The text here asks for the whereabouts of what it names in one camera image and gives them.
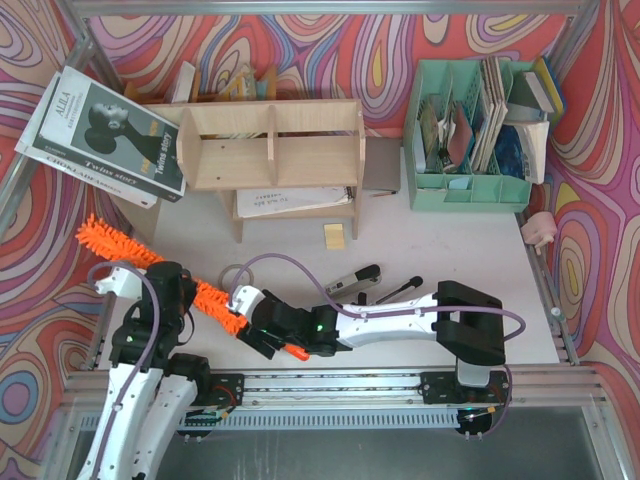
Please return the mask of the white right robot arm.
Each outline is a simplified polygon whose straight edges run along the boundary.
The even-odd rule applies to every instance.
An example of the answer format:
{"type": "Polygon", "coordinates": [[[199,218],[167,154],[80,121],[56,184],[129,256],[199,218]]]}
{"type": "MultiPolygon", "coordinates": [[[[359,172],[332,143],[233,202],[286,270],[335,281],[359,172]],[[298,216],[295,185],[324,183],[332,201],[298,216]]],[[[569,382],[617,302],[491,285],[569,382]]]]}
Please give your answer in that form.
{"type": "Polygon", "coordinates": [[[247,319],[238,338],[267,358],[284,347],[332,357],[384,341],[434,341],[454,355],[457,382],[481,388],[505,363],[502,302],[456,281],[413,300],[372,306],[329,303],[294,308],[253,286],[239,286],[229,308],[247,319]]]}

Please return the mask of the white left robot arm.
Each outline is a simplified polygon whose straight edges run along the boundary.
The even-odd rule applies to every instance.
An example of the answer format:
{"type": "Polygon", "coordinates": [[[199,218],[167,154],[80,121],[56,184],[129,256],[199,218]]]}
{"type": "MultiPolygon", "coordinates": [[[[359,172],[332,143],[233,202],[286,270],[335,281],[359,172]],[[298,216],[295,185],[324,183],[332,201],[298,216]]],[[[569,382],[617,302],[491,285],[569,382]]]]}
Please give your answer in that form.
{"type": "Polygon", "coordinates": [[[176,262],[138,269],[124,261],[91,280],[133,300],[112,336],[107,394],[81,479],[154,479],[179,420],[210,385],[206,358],[177,354],[197,284],[176,262]]]}

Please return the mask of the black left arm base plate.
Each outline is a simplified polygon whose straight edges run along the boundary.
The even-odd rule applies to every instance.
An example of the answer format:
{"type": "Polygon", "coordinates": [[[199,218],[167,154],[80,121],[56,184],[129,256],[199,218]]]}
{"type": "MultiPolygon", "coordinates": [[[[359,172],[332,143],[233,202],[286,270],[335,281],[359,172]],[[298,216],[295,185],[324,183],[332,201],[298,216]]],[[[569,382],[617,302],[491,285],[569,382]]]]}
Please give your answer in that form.
{"type": "Polygon", "coordinates": [[[176,434],[185,442],[203,441],[242,405],[244,386],[244,374],[213,374],[209,389],[199,395],[183,414],[176,434]]]}

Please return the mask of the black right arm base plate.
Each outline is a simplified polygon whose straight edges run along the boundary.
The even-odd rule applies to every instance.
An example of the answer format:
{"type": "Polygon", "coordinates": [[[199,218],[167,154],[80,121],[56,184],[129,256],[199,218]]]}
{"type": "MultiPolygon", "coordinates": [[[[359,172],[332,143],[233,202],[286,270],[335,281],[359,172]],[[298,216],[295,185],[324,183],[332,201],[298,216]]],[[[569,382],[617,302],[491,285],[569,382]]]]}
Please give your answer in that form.
{"type": "Polygon", "coordinates": [[[456,407],[457,433],[466,441],[482,441],[506,419],[513,399],[513,374],[508,366],[491,371],[485,387],[463,386],[453,371],[421,372],[417,393],[425,405],[456,407]]]}

